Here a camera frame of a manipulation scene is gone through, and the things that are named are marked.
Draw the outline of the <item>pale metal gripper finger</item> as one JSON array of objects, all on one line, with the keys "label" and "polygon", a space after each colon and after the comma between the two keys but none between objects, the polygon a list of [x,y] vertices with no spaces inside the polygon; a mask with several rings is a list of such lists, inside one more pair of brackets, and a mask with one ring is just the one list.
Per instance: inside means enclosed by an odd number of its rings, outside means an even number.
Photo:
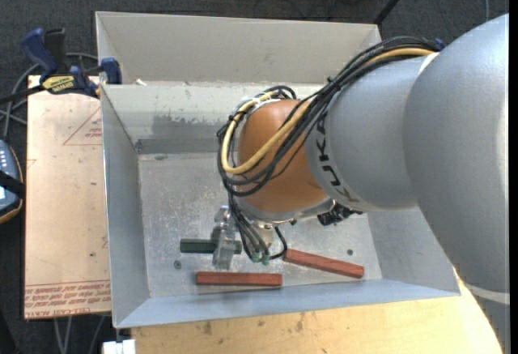
[{"label": "pale metal gripper finger", "polygon": [[234,240],[236,236],[236,223],[229,206],[221,206],[214,216],[211,239],[218,240],[220,236],[226,240]]},{"label": "pale metal gripper finger", "polygon": [[213,253],[212,264],[216,269],[230,269],[233,257],[240,253],[238,241],[219,242]]}]

